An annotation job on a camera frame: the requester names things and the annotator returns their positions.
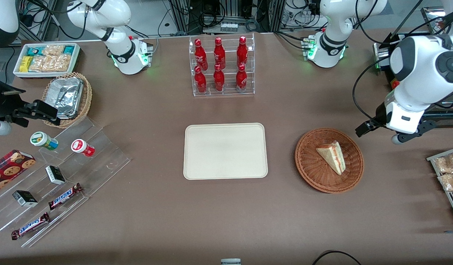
red cookie box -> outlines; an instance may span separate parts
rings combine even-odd
[[[36,163],[27,153],[12,150],[0,159],[0,189]]]

tabletop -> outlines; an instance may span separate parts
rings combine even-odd
[[[381,39],[388,32],[369,30]],[[161,39],[152,67],[132,76],[114,67],[102,42],[80,42],[77,71],[93,90],[89,117],[132,161],[33,247],[20,248],[0,233],[0,264],[198,265],[241,258],[244,265],[302,265],[325,250],[349,252],[366,265],[453,264],[453,234],[443,233],[453,229],[453,211],[425,161],[453,148],[453,129],[398,146],[384,129],[357,138],[354,129],[366,117],[351,89],[372,63],[372,42],[354,31],[348,43],[338,65],[322,69],[277,35],[256,33],[256,94],[200,99],[192,95],[188,37]],[[27,90],[27,101],[41,98],[47,84],[13,82]],[[373,113],[388,91],[384,75],[371,71],[356,96]],[[253,122],[265,127],[265,178],[184,178],[187,126]],[[295,167],[298,139],[319,127],[343,131],[363,153],[363,178],[346,193],[313,189]],[[13,126],[0,137],[0,157],[12,149],[37,152],[28,139],[39,130],[60,132],[41,121]],[[326,262],[352,260],[333,254]]]

wicker basket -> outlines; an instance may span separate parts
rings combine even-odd
[[[339,176],[319,155],[316,148],[338,141],[346,170]],[[327,193],[342,193],[354,188],[364,173],[364,158],[357,144],[341,131],[319,128],[307,132],[298,141],[295,163],[302,177],[314,188]]]
[[[82,121],[86,116],[87,113],[89,112],[89,108],[91,107],[91,100],[92,100],[92,88],[91,84],[87,81],[87,79],[80,73],[70,73],[70,74],[65,74],[62,75],[61,77],[58,78],[69,78],[69,77],[78,77],[84,82],[84,87],[82,89],[82,95],[81,95],[81,102],[79,104],[79,109],[78,109],[78,116],[76,118],[71,119],[71,120],[61,120],[61,123],[59,126],[56,126],[48,121],[43,121],[46,125],[52,126],[52,127],[58,127],[58,128],[68,128],[71,124]],[[46,86],[45,92],[43,92],[42,100],[45,100],[46,94],[48,93],[48,88],[50,87],[51,82]]]

red soda bottle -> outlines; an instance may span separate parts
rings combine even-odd
[[[221,38],[215,38],[215,50],[213,51],[215,56],[215,64],[219,64],[221,69],[226,67],[226,57],[225,57],[225,48],[222,45]]]
[[[236,90],[240,93],[245,92],[246,90],[246,78],[248,75],[246,74],[244,64],[240,64],[240,67],[238,67],[239,71],[236,74]]]
[[[204,74],[202,73],[202,69],[200,66],[195,66],[195,84],[197,86],[198,92],[200,94],[205,94],[206,93],[206,79]]]
[[[241,64],[246,65],[248,62],[248,47],[246,46],[246,37],[240,37],[240,45],[238,46],[238,50],[236,50],[236,56],[238,57],[238,67]]]
[[[220,64],[215,65],[215,73],[213,74],[215,79],[215,89],[218,92],[223,92],[223,87],[225,85],[225,75],[223,74]]]
[[[195,60],[197,65],[201,67],[202,71],[208,69],[208,63],[206,62],[206,52],[202,47],[202,42],[199,39],[194,41],[195,43]]]

bottle cap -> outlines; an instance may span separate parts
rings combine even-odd
[[[76,139],[71,144],[71,150],[76,153],[82,153],[87,148],[87,142],[83,139]]]
[[[30,137],[30,143],[34,146],[42,146],[48,141],[48,134],[45,134],[42,131],[37,131]]]

